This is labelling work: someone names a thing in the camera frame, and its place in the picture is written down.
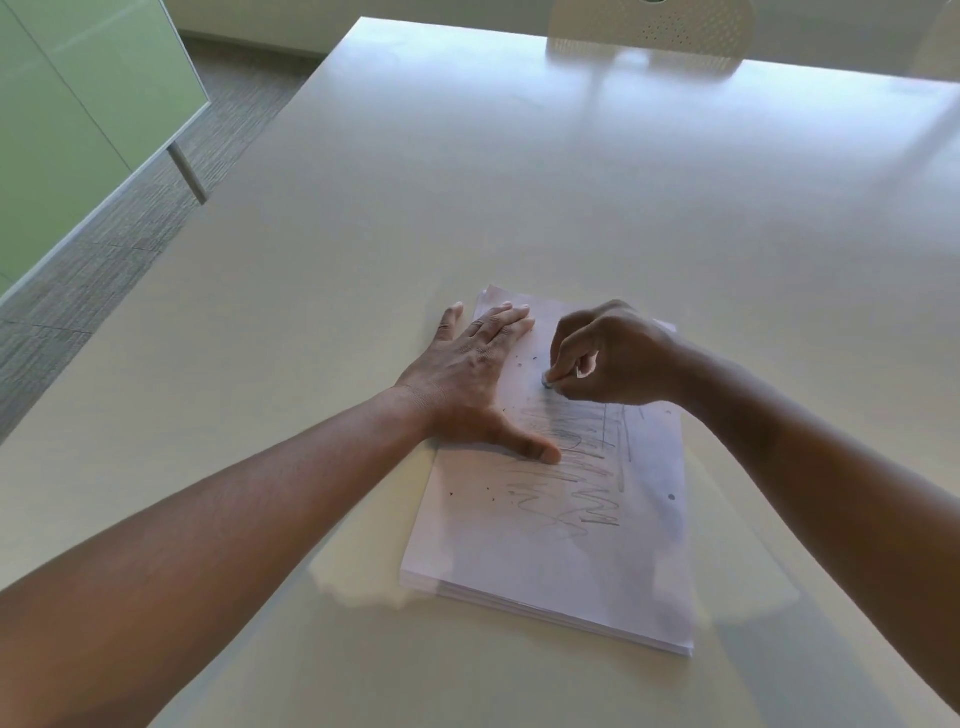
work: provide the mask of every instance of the stack of paper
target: stack of paper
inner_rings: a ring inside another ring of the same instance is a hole
[[[488,288],[537,325],[510,354],[497,406],[553,439],[557,466],[441,447],[403,556],[403,586],[691,654],[680,411],[567,400],[540,383],[561,303]]]

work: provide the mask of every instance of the person's right arm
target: person's right arm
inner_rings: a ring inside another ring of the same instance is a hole
[[[577,377],[578,368],[581,374]],[[890,644],[960,712],[960,498],[623,302],[564,318],[546,381],[572,400],[669,400],[730,450]]]

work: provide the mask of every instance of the gray carpet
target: gray carpet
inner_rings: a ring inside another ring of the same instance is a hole
[[[211,107],[180,138],[208,191],[310,77],[319,60],[187,39]],[[158,158],[0,307],[0,443],[136,285],[197,206]]]

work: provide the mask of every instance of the green panel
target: green panel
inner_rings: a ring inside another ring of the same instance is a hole
[[[160,0],[7,0],[136,169],[205,103]]]
[[[19,279],[130,174],[0,2],[0,271]]]

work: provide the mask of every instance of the metal leg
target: metal leg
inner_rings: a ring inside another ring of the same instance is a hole
[[[186,183],[190,186],[193,194],[197,197],[197,200],[201,205],[206,203],[207,199],[209,198],[206,194],[206,190],[204,189],[204,185],[200,181],[200,178],[197,177],[197,173],[193,171],[193,167],[190,166],[190,162],[188,162],[186,157],[183,155],[183,149],[181,149],[180,145],[175,141],[173,144],[167,147],[167,151],[170,153],[170,157],[173,159],[174,164],[177,165],[177,169],[180,170],[180,173],[183,175]]]

